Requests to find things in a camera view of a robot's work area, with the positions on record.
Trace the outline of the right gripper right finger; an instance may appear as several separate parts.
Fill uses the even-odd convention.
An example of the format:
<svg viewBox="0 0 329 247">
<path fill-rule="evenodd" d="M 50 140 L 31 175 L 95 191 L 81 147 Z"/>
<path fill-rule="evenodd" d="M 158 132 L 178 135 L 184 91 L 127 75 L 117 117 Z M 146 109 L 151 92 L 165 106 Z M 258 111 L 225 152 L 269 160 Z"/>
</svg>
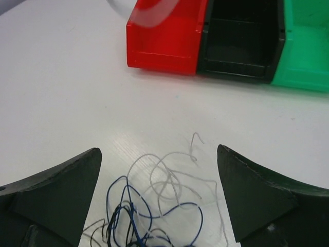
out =
<svg viewBox="0 0 329 247">
<path fill-rule="evenodd" d="M 219 145 L 217 166 L 241 246 L 328 246 L 328 189 L 263 167 Z"/>
</svg>

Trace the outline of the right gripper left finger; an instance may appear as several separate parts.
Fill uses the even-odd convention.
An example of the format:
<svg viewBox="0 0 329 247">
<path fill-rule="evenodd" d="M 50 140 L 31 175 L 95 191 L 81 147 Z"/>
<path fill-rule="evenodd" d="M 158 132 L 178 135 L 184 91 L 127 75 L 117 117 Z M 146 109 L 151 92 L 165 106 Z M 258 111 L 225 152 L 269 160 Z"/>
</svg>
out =
<svg viewBox="0 0 329 247">
<path fill-rule="evenodd" d="M 1 186 L 1 246 L 78 246 L 101 162 L 92 148 Z"/>
</svg>

